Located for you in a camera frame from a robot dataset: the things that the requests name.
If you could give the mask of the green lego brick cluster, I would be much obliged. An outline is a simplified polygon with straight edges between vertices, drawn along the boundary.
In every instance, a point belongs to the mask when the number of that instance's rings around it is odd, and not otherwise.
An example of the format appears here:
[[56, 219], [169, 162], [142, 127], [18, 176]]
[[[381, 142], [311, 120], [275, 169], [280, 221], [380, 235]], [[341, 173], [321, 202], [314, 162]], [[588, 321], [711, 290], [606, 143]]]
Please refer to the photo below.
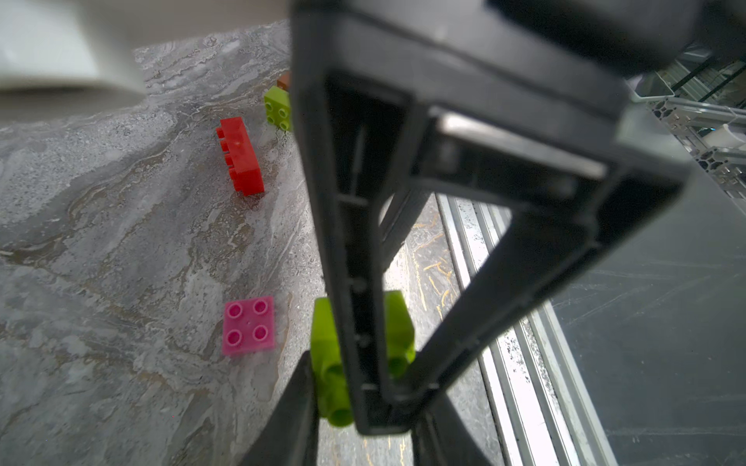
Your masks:
[[[415, 328], [404, 296], [399, 290], [384, 293], [386, 346], [390, 375], [402, 376], [415, 358]], [[348, 385], [330, 300], [315, 300], [310, 355], [316, 382], [320, 417], [334, 427], [354, 421]]]

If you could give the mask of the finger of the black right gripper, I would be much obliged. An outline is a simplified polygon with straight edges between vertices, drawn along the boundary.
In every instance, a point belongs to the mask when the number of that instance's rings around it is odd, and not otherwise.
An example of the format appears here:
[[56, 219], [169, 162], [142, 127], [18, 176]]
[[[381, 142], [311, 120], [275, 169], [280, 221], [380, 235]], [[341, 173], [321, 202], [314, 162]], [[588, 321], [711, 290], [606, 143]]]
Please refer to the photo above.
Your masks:
[[[681, 192], [627, 78], [671, 62], [690, 1], [295, 1], [291, 73], [357, 430], [412, 429], [485, 347]], [[384, 273], [417, 192], [508, 223], [400, 376]]]

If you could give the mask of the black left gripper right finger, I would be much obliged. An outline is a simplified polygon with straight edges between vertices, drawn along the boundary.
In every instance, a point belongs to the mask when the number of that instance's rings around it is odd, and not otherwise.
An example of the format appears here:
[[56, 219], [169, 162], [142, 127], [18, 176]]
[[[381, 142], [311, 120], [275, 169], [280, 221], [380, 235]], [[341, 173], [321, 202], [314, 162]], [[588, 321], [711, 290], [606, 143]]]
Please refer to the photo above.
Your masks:
[[491, 465], [447, 395], [423, 411], [411, 438], [415, 465]]

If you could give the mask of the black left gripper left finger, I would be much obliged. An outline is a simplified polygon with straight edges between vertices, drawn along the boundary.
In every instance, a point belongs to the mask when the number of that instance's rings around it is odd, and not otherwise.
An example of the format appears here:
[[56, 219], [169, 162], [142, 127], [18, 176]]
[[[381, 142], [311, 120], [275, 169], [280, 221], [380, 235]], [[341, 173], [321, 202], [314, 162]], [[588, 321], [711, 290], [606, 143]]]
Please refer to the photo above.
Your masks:
[[239, 465], [316, 465], [319, 423], [311, 355], [305, 351], [269, 421]]

